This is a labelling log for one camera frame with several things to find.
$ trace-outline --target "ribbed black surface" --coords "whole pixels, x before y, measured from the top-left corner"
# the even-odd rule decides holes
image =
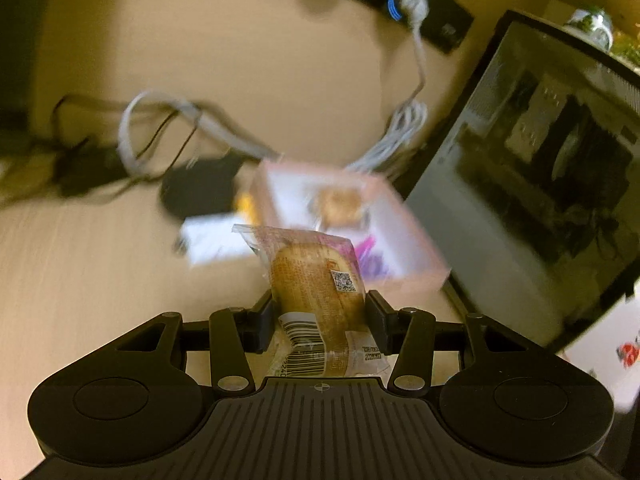
[[[523,468],[479,456],[451,438],[425,402],[392,396],[374,379],[272,378],[253,396],[220,401],[191,440],[156,460],[120,468],[92,468],[52,458],[28,478],[599,480],[618,477],[592,458],[554,468]]]

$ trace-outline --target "pink box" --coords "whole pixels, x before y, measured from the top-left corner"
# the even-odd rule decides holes
[[[314,164],[263,161],[251,193],[263,225],[312,230],[316,218],[309,204],[314,190],[332,185],[360,190],[369,206],[369,229],[364,233],[327,232],[350,238],[354,245],[373,234],[376,250],[383,253],[391,270],[387,278],[365,280],[367,290],[378,290],[392,306],[399,308],[423,304],[426,295],[440,289],[449,275],[449,267],[384,178]]]

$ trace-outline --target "brown snack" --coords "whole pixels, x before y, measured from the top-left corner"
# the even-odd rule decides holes
[[[332,271],[348,273],[353,290],[338,290]],[[366,330],[360,277],[337,250],[315,243],[280,249],[270,275],[271,289],[283,314],[308,312],[316,316],[326,347],[324,376],[343,377],[350,352],[344,332]]]
[[[317,207],[327,228],[358,227],[364,218],[362,195],[357,189],[325,187],[318,192]]]

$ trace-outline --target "coiled white cable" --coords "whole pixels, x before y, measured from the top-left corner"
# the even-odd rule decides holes
[[[384,137],[361,158],[349,164],[347,166],[348,170],[370,173],[380,168],[402,146],[409,145],[416,134],[422,130],[427,120],[428,110],[426,104],[418,102],[415,98],[426,84],[426,56],[422,46],[420,27],[429,13],[429,4],[427,0],[401,0],[400,6],[407,16],[412,30],[420,84],[411,97],[396,109]],[[131,115],[136,106],[143,100],[152,100],[169,105],[184,115],[185,118],[197,124],[206,134],[225,142],[238,152],[258,159],[280,160],[282,158],[281,153],[236,136],[191,102],[163,92],[147,90],[137,95],[130,102],[122,114],[120,126],[118,127],[118,152],[124,167],[132,176],[149,175],[145,161],[137,158],[136,153],[133,151],[129,132]]]

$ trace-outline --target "blue ring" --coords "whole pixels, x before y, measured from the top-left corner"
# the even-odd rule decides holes
[[[387,0],[386,8],[389,9],[389,14],[391,14],[391,17],[396,20],[396,22],[402,20],[402,14],[396,7],[396,0]]]

